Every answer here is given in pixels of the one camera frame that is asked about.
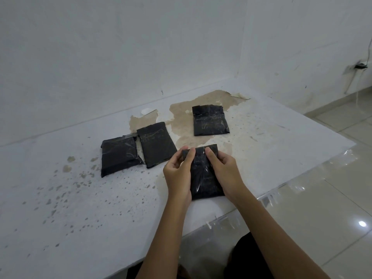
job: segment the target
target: forearm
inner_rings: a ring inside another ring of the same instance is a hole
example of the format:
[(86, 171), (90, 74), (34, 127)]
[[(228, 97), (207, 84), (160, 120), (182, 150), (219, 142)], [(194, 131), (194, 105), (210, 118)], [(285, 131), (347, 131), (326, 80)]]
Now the forearm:
[(237, 195), (234, 204), (276, 279), (329, 278), (286, 234), (248, 189)]
[(182, 202), (168, 200), (158, 229), (137, 279), (176, 278), (183, 222), (187, 208)]

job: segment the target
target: right hand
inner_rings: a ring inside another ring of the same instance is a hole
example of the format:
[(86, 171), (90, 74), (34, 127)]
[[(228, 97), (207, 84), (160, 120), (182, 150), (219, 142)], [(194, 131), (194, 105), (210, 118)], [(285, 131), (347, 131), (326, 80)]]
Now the right hand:
[(213, 166), (214, 173), (224, 190), (225, 196), (232, 203), (247, 187), (241, 179), (236, 160), (224, 152), (218, 151), (218, 157), (209, 148), (205, 148), (205, 154)]

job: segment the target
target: hand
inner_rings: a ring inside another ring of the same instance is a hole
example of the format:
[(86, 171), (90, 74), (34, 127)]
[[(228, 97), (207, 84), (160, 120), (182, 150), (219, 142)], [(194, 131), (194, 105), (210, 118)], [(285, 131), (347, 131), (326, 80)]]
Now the hand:
[(214, 173), (224, 190), (225, 196), (235, 203), (237, 197), (247, 190), (241, 179), (236, 160), (224, 152), (218, 151), (218, 158), (214, 152), (209, 148), (205, 148), (205, 154), (213, 166)]
[(164, 166), (163, 173), (168, 186), (168, 200), (176, 200), (188, 207), (191, 203), (190, 167), (195, 157), (195, 148), (189, 150), (183, 161), (182, 150), (186, 149), (188, 146), (183, 146), (170, 158)]

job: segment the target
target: tile floor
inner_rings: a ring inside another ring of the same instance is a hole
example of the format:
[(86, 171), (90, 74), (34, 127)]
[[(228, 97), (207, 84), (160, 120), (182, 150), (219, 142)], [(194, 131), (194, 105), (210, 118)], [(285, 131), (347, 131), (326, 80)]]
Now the tile floor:
[[(357, 145), (260, 199), (331, 278), (372, 278), (372, 93), (313, 120)], [(223, 278), (231, 249), (248, 232), (238, 211), (210, 226), (183, 238), (180, 263), (192, 278)]]

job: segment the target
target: black package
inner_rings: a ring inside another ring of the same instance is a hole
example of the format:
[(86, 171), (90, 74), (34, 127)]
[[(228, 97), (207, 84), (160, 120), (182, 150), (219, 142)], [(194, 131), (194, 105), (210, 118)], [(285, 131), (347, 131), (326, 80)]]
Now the black package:
[(164, 121), (138, 129), (137, 134), (148, 169), (169, 160), (177, 152)]
[[(217, 145), (209, 145), (196, 148), (195, 158), (191, 163), (191, 198), (192, 200), (225, 196), (220, 183), (217, 180), (211, 162), (204, 150), (209, 147), (215, 155), (218, 153)], [(183, 150), (183, 159), (189, 150)]]
[(230, 133), (222, 106), (205, 105), (192, 107), (194, 136)]
[(101, 177), (134, 165), (143, 164), (137, 153), (136, 138), (136, 136), (129, 134), (102, 142)]

